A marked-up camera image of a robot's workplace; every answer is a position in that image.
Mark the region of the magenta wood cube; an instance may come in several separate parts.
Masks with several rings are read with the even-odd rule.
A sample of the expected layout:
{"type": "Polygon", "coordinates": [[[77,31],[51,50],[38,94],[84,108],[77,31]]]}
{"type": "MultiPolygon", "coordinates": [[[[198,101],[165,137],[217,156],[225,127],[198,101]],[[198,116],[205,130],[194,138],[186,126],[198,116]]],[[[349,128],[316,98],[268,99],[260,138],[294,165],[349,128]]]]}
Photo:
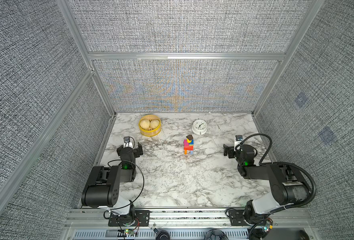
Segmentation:
{"type": "Polygon", "coordinates": [[[183,141],[183,144],[184,144],[184,147],[189,147],[190,146],[190,143],[187,141],[187,139],[185,139],[183,141]]]}

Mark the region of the orange-red wood block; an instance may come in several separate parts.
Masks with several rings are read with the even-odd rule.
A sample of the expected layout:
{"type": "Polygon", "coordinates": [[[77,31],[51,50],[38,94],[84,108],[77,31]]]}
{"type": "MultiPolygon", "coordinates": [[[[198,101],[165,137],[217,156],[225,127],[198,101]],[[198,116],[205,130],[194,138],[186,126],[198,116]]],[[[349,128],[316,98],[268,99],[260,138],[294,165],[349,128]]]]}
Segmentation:
{"type": "Polygon", "coordinates": [[[193,151],[194,150],[194,146],[191,145],[191,146],[184,146],[184,150],[185,151],[193,151]]]}

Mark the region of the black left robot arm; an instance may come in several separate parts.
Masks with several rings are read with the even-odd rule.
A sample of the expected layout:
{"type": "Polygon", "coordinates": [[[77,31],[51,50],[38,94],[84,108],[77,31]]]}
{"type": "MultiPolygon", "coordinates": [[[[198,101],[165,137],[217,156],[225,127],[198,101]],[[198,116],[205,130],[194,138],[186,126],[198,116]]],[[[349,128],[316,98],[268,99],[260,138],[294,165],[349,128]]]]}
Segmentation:
{"type": "Polygon", "coordinates": [[[118,148],[120,159],[116,160],[117,165],[93,167],[81,196],[82,206],[103,209],[122,220],[134,219],[134,201],[120,196],[120,184],[135,180],[137,170],[140,169],[136,158],[143,154],[141,144],[133,148],[131,143],[127,142],[118,148]]]}

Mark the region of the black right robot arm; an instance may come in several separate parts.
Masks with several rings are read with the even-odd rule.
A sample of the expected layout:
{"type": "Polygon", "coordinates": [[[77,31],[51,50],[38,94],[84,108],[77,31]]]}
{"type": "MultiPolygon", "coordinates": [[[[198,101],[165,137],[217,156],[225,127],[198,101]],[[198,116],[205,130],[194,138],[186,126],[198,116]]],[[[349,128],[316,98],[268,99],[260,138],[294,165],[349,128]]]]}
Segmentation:
{"type": "Polygon", "coordinates": [[[237,161],[237,170],[246,180],[267,180],[270,192],[264,196],[247,202],[243,219],[249,225],[259,224],[280,211],[303,207],[315,198],[316,183],[312,176],[303,168],[293,163],[264,163],[272,147],[272,138],[266,134],[253,134],[245,139],[235,136],[233,146],[223,145],[223,155],[237,161]],[[268,147],[255,164],[258,150],[245,142],[253,137],[266,137],[268,147]]]}

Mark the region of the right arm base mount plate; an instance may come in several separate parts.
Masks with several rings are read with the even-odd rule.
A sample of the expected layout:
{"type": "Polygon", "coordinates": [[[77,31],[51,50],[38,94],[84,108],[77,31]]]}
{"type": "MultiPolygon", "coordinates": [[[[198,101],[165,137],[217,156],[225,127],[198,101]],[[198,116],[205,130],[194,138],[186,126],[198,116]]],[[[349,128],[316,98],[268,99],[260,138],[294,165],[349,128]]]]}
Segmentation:
{"type": "Polygon", "coordinates": [[[241,226],[253,226],[257,224],[262,226],[266,223],[269,215],[256,215],[248,216],[244,213],[244,209],[234,209],[229,208],[225,210],[225,215],[229,218],[230,224],[232,227],[241,227],[241,226]]]}

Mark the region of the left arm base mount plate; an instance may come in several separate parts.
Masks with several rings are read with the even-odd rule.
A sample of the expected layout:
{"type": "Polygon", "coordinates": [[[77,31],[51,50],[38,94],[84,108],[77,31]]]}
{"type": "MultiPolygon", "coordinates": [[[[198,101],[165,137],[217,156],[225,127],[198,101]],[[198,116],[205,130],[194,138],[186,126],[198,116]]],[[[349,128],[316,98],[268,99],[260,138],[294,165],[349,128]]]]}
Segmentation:
{"type": "Polygon", "coordinates": [[[109,227],[148,227],[150,222],[151,211],[148,210],[135,210],[128,215],[115,215],[111,213],[109,218],[109,227]]]}

